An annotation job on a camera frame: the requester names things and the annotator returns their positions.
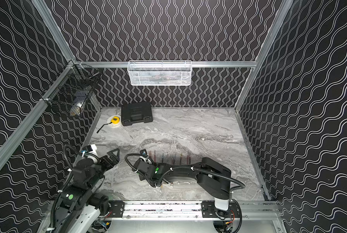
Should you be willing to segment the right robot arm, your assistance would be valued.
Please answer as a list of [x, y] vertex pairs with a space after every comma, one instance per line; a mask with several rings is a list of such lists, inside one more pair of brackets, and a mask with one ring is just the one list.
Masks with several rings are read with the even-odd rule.
[[230, 169], [209, 157], [204, 157], [195, 164], [171, 165], [154, 162], [142, 150], [140, 154], [127, 154], [124, 159], [141, 181], [147, 181], [154, 188], [159, 188], [164, 183], [196, 182], [214, 198], [215, 215], [221, 219], [230, 213], [231, 193], [246, 187], [244, 182], [232, 178]]

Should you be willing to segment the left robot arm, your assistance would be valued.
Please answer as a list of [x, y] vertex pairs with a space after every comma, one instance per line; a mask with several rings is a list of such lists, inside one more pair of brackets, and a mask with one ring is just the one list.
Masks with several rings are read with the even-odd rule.
[[105, 233], [112, 213], [108, 196], [98, 190], [105, 173], [120, 161], [120, 150], [113, 149], [99, 157], [97, 147], [88, 145], [76, 150], [63, 147], [63, 158], [69, 166], [69, 175], [50, 212], [48, 233]]

